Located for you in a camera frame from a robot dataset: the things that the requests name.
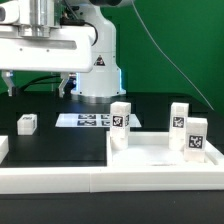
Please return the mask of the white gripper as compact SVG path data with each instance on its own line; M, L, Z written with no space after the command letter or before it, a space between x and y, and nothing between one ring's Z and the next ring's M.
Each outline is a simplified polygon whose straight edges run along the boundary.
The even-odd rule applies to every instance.
M89 72L92 65L94 29L91 27L62 26L52 29L49 38L25 38L15 26L0 26L0 69L2 79L13 96L13 72ZM68 73L60 74L59 97L68 92Z

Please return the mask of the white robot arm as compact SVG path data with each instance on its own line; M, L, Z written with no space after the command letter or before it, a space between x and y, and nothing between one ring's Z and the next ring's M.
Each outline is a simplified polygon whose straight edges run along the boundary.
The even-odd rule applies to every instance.
M5 0L0 3L0 73L13 95L15 71L56 72L59 95L75 77L74 98L108 102L124 95L116 28L101 13L133 0Z

